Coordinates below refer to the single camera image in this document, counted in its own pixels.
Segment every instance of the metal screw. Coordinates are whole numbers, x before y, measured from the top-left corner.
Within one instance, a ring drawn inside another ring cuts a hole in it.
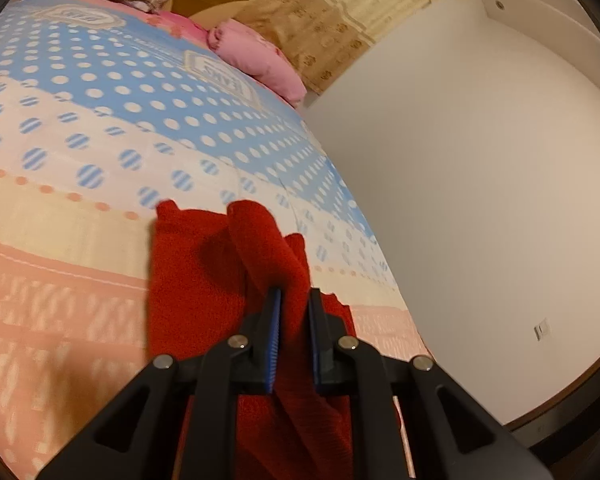
[[[154,358],[154,366],[160,370],[166,370],[173,365],[173,357],[168,354],[161,354]]]
[[[358,348],[360,341],[352,335],[344,335],[338,339],[338,345],[345,350],[355,350]]]
[[[247,338],[247,336],[244,336],[242,334],[232,335],[226,341],[231,348],[244,348],[249,344],[249,339]]]
[[[413,366],[415,366],[418,370],[422,370],[423,372],[428,372],[433,368],[433,359],[427,355],[416,355],[412,362]]]

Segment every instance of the bed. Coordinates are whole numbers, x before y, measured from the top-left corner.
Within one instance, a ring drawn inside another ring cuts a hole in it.
[[[172,0],[190,16],[245,0]],[[203,38],[107,0],[0,14],[0,456],[29,480],[147,361],[155,205],[264,204],[360,337],[426,353],[369,225],[295,110]]]

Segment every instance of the bed sheet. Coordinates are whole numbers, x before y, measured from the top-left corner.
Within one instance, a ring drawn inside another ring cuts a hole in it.
[[[155,16],[0,15],[0,455],[37,471],[146,362],[155,205],[264,204],[385,354],[426,352],[376,238],[296,112]]]

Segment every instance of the pink blanket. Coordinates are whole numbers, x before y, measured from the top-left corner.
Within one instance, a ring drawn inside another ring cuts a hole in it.
[[[197,23],[192,22],[189,18],[185,18],[184,16],[168,10],[160,10],[158,16],[177,27],[180,27],[185,33],[185,36],[188,34],[190,37],[195,38],[202,43],[206,43],[206,30]]]
[[[246,25],[227,20],[209,31],[209,48],[296,106],[306,89],[282,51]]]

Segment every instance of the white wall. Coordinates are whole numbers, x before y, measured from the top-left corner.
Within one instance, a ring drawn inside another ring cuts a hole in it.
[[[580,72],[481,0],[440,0],[304,114],[427,345],[501,422],[600,356],[600,90]]]

